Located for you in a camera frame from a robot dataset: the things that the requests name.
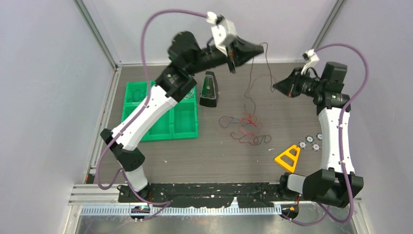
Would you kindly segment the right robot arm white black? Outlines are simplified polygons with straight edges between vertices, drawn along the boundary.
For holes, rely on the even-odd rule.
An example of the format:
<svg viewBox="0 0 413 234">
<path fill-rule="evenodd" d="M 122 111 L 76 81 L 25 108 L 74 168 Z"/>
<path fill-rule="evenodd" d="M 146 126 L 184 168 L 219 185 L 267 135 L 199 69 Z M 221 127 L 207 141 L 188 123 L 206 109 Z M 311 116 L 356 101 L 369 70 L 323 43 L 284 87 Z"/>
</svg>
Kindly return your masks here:
<svg viewBox="0 0 413 234">
<path fill-rule="evenodd" d="M 352 165 L 348 121 L 350 97 L 341 91 L 347 65 L 327 62 L 320 77 L 311 68 L 296 67 L 273 87 L 289 98 L 303 94 L 313 99 L 322 135 L 320 169 L 308 176 L 287 172 L 280 177 L 278 194 L 284 200 L 301 196 L 305 200 L 344 208 L 363 188 L 364 180 Z"/>
</svg>

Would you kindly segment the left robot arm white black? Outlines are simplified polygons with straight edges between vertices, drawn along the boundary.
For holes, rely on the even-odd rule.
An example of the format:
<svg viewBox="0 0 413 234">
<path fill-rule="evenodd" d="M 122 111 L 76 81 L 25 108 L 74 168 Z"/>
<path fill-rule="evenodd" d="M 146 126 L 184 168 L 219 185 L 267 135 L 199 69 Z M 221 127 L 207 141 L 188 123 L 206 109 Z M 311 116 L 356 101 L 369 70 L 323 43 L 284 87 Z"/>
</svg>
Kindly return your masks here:
<svg viewBox="0 0 413 234">
<path fill-rule="evenodd" d="M 142 137 L 166 112 L 175 107 L 196 85 L 194 75 L 221 65 L 231 73 L 250 59 L 264 52 L 263 46 L 236 36 L 231 39 L 225 55 L 214 46 L 200 48 L 189 31 L 179 32 L 168 48 L 170 64 L 147 91 L 147 96 L 116 128 L 100 133 L 130 184 L 131 196 L 138 202 L 149 197 L 149 182 L 143 170 L 145 157 L 137 148 Z"/>
</svg>

